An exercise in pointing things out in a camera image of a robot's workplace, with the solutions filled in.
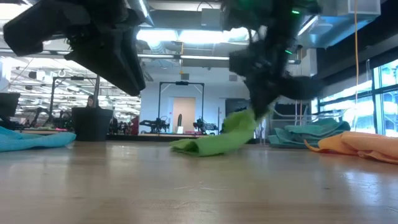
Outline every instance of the orange cloth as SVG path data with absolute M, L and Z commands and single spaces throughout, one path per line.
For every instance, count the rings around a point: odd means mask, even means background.
M 304 143 L 313 152 L 337 152 L 398 164 L 398 138 L 345 131 L 322 139 L 318 143 L 319 148 L 310 146 L 307 141 Z

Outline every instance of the green cloth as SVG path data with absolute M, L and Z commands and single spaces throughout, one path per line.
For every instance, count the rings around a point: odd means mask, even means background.
M 318 141 L 349 131 L 351 127 L 346 121 L 337 122 L 333 118 L 321 119 L 305 126 L 288 125 L 282 128 L 275 128 L 275 134 L 268 136 L 271 145 L 302 146 L 304 140 L 318 147 Z
M 215 156 L 239 149 L 253 138 L 257 123 L 252 110 L 230 114 L 224 121 L 224 134 L 171 142 L 172 151 L 192 156 Z

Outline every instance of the doorway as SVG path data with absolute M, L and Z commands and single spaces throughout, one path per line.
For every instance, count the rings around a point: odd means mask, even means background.
M 182 115 L 183 131 L 194 131 L 196 98 L 175 97 L 173 103 L 173 132 L 178 129 L 178 116 Z

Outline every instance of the table surface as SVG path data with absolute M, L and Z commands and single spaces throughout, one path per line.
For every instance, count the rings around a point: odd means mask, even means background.
M 398 223 L 398 166 L 303 149 L 224 156 L 76 142 L 0 154 L 0 223 Z

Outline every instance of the black trash can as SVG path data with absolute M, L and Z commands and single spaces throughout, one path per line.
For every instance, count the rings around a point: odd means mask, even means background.
M 72 108 L 72 122 L 77 141 L 105 141 L 112 110 Z

